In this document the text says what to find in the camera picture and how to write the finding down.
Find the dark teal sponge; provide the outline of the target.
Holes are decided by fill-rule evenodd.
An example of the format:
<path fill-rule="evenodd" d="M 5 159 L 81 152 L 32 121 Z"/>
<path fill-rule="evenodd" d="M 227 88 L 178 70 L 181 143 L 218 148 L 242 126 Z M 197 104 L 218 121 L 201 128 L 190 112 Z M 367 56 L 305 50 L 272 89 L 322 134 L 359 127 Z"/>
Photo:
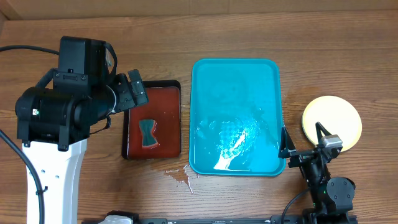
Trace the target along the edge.
<path fill-rule="evenodd" d="M 139 121 L 139 128 L 142 135 L 142 148 L 152 149 L 159 145 L 154 133 L 156 130 L 156 121 L 153 119 L 143 119 Z"/>

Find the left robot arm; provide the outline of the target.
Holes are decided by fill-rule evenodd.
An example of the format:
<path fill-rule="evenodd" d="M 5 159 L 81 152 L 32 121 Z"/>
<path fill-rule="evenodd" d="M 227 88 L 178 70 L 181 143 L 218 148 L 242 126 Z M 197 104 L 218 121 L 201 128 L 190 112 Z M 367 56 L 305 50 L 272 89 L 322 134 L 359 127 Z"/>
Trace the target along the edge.
<path fill-rule="evenodd" d="M 62 37 L 58 66 L 17 100 L 17 138 L 30 160 L 27 222 L 76 223 L 91 127 L 149 99 L 138 70 L 118 73 L 111 44 Z"/>

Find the yellow-green plate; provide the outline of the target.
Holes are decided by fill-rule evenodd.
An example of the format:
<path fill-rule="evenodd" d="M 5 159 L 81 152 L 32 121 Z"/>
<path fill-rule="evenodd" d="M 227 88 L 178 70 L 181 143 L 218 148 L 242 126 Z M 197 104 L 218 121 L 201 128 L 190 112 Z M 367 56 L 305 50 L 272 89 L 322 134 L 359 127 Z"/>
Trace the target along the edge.
<path fill-rule="evenodd" d="M 358 111 L 340 97 L 321 96 L 312 100 L 304 109 L 302 129 L 314 145 L 318 144 L 316 122 L 320 122 L 327 131 L 341 138 L 343 152 L 351 149 L 361 137 L 363 125 Z"/>

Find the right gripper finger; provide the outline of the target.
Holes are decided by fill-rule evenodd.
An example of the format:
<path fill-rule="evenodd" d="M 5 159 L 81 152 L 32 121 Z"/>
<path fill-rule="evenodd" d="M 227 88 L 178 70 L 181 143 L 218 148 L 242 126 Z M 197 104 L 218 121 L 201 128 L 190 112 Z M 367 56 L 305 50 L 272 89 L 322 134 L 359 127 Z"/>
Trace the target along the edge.
<path fill-rule="evenodd" d="M 281 159 L 286 159 L 292 157 L 296 153 L 295 145 L 286 129 L 282 127 L 281 131 L 281 144 L 279 148 L 278 157 Z"/>
<path fill-rule="evenodd" d="M 320 122 L 315 123 L 315 129 L 317 132 L 318 144 L 323 145 L 322 138 L 325 136 L 331 136 L 331 133 Z"/>

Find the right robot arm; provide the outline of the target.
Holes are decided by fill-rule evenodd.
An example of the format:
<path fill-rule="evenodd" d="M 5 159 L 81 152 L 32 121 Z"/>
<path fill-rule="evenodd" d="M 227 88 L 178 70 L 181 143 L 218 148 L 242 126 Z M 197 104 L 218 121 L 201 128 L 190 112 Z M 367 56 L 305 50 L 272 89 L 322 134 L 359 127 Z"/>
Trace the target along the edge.
<path fill-rule="evenodd" d="M 332 177 L 327 164 L 339 156 L 343 142 L 317 122 L 315 129 L 318 144 L 314 149 L 298 151 L 286 128 L 281 131 L 281 147 L 278 156 L 288 159 L 290 168 L 298 167 L 307 189 L 296 195 L 284 208 L 275 223 L 357 223 L 355 216 L 348 215 L 353 209 L 355 183 L 346 177 Z M 310 194 L 313 207 L 301 215 L 287 216 L 290 206 L 305 194 Z"/>

